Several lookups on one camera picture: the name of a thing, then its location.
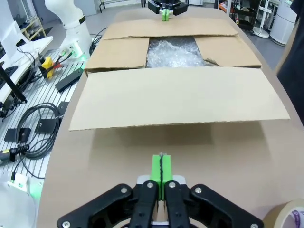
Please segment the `black power adapter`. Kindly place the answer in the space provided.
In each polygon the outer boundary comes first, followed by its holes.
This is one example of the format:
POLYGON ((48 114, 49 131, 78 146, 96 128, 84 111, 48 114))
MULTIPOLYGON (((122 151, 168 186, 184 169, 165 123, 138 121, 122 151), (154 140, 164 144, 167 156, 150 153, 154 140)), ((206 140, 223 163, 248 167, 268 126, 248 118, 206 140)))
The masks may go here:
POLYGON ((60 80, 55 85, 57 91, 61 93, 64 90, 66 90, 68 87, 72 86, 74 83, 78 82, 83 71, 84 70, 82 68, 76 69, 74 72, 72 72, 71 74, 67 75, 65 78, 60 80))

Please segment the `clear bubble wrap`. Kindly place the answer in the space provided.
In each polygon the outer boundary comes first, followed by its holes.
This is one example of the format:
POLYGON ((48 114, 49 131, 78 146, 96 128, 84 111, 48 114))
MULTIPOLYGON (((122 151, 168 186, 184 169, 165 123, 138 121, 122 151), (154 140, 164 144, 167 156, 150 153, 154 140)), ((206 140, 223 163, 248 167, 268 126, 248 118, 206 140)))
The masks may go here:
POLYGON ((149 41, 146 67, 203 67, 206 65, 194 37, 161 37, 149 41))

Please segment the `white bench desk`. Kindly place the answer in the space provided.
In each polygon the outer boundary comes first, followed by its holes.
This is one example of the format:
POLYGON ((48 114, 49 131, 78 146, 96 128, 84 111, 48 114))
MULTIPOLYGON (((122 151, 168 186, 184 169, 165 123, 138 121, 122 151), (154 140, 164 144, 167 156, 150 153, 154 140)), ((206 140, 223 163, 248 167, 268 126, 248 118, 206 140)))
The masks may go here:
MULTIPOLYGON (((17 70, 10 77, 13 83, 16 84, 21 79, 23 74, 30 68, 31 64, 33 63, 31 55, 35 59, 38 59, 38 53, 42 55, 45 54, 46 49, 52 40, 53 37, 50 36, 36 41, 31 41, 20 47, 20 49, 23 52, 26 52, 26 54, 16 51, 11 58, 5 54, 0 59, 0 62, 4 62, 2 66, 4 69, 10 66, 18 66, 17 70)), ((12 89, 10 86, 8 84, 5 84, 0 90, 0 102, 4 102, 10 95, 11 91, 12 89)))

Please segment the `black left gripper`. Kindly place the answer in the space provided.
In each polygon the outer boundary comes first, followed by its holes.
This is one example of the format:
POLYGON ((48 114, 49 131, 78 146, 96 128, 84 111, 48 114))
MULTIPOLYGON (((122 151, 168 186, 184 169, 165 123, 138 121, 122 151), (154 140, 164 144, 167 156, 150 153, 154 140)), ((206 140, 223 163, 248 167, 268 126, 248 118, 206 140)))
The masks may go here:
POLYGON ((189 4, 180 0, 149 0, 148 8, 155 14, 160 14, 162 21, 169 21, 171 14, 178 16, 188 10, 189 4))

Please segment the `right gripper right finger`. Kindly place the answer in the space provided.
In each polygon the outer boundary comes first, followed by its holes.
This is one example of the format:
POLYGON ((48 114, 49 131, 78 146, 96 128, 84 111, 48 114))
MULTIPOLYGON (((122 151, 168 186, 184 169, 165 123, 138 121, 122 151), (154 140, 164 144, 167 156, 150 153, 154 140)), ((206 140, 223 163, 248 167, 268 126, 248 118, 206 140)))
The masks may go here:
POLYGON ((207 228, 264 228, 261 219, 204 184, 189 188, 173 179, 171 156, 162 155, 162 200, 170 228, 191 228, 190 219, 207 228))

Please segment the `white standing fan base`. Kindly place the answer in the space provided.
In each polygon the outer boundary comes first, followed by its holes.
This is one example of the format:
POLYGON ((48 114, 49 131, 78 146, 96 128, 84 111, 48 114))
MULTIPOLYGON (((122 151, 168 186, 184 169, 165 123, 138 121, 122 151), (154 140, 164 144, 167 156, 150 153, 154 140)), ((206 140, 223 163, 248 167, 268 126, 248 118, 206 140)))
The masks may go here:
POLYGON ((253 30, 254 35, 256 35, 260 38, 269 38, 268 32, 266 32, 263 29, 267 14, 271 13, 271 10, 268 9, 269 0, 261 0, 261 1, 265 1, 264 6, 262 6, 260 3, 259 8, 258 8, 258 12, 259 11, 263 12, 262 19, 261 19, 259 27, 254 26, 252 30, 253 30))

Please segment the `yellow emergency stop box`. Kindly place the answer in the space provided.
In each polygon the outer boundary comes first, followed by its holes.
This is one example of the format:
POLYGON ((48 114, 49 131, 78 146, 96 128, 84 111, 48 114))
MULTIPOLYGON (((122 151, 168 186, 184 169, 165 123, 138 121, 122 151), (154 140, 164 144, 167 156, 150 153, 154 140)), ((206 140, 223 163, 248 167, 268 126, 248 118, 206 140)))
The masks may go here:
POLYGON ((51 57, 46 57, 44 59, 44 62, 39 67, 39 69, 44 78, 51 78, 54 74, 55 69, 60 68, 60 67, 61 67, 61 64, 59 63, 59 61, 56 60, 54 62, 51 57))

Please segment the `black slanted metal pole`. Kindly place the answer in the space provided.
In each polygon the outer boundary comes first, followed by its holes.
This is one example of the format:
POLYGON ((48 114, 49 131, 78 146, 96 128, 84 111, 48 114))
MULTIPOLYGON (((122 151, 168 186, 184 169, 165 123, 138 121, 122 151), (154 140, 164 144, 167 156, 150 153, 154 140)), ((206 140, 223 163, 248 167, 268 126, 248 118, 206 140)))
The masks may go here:
POLYGON ((11 88, 11 90, 14 92, 15 96, 21 101, 27 103, 26 97, 23 95, 23 93, 18 89, 18 87, 13 83, 13 81, 10 79, 10 77, 6 74, 5 70, 2 66, 0 66, 0 76, 4 79, 6 84, 11 88))

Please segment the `white cylindrical air purifier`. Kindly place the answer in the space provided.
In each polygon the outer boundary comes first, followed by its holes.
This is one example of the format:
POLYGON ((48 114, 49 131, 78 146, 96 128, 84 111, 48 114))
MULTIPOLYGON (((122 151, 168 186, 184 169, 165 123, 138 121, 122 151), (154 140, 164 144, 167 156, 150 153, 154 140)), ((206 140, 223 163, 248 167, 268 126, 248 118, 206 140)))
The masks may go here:
POLYGON ((293 31, 296 13, 291 9, 293 0, 280 0, 270 31, 270 37, 282 45, 286 45, 293 31))

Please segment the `large brown cardboard box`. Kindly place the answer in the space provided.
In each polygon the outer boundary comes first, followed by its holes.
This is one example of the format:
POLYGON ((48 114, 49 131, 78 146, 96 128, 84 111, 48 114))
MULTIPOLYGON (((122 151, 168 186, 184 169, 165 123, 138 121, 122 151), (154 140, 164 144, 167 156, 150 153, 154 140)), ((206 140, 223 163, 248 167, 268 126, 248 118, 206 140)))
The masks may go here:
POLYGON ((289 119, 261 63, 223 19, 110 25, 88 61, 71 131, 289 119), (212 66, 147 68, 151 38, 191 37, 212 66))

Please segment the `wooden storage shelf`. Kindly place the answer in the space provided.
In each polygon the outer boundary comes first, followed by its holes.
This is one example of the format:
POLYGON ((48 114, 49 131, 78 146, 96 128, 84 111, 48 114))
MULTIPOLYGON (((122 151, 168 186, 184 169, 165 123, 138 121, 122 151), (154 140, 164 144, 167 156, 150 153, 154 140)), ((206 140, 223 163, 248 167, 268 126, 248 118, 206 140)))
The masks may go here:
POLYGON ((32 17, 29 19, 21 29, 21 33, 29 41, 32 41, 37 36, 42 36, 43 38, 47 36, 39 17, 32 17))

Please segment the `brown packing tape roll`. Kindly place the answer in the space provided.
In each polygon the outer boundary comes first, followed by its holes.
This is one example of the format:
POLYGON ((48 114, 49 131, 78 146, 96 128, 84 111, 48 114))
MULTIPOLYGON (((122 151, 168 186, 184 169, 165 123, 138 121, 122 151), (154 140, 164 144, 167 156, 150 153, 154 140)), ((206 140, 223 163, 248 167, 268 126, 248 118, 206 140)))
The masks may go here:
POLYGON ((264 228, 304 228, 304 199, 296 199, 271 209, 263 219, 264 228))

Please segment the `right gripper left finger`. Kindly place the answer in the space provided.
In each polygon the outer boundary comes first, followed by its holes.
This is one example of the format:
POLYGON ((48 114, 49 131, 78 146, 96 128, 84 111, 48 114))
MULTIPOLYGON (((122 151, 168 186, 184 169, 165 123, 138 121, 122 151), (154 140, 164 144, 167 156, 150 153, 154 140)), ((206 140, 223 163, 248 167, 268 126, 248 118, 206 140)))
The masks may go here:
POLYGON ((148 179, 133 188, 118 184, 83 206, 65 214, 57 221, 58 228, 113 228, 130 219, 128 228, 151 228, 160 199, 162 155, 152 157, 148 179))

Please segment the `person in black shirt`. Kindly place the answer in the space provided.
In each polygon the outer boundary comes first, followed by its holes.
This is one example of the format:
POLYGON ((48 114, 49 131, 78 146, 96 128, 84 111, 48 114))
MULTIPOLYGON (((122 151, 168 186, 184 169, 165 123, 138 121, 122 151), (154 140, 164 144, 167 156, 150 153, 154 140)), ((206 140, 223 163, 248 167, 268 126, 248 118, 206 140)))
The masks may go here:
POLYGON ((304 0, 294 0, 296 24, 277 68, 277 77, 304 122, 304 0))

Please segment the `black utility cart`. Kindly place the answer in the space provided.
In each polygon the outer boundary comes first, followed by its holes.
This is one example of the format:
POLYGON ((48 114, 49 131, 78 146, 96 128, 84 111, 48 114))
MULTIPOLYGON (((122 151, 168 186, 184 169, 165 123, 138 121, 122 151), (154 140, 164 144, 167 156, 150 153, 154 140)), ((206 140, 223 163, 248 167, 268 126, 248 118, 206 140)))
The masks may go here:
POLYGON ((251 31, 259 5, 260 0, 232 0, 229 16, 242 30, 251 31))

